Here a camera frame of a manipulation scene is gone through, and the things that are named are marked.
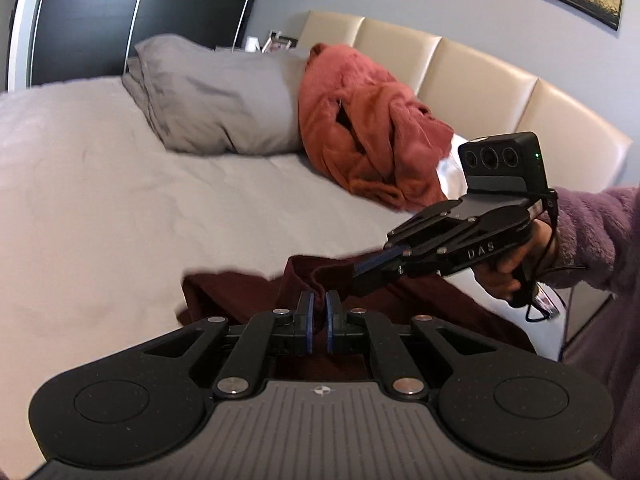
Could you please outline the person's right hand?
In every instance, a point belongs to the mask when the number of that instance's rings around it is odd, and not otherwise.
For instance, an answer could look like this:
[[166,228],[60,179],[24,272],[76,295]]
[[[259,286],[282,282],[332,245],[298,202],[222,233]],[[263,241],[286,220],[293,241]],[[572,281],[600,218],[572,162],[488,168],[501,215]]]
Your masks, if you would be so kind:
[[521,266],[532,272],[535,268],[546,270],[558,258],[558,242],[552,227],[541,220],[532,224],[532,234],[522,246],[514,248],[499,260],[479,264],[473,269],[475,281],[494,298],[511,301],[522,283],[514,276]]

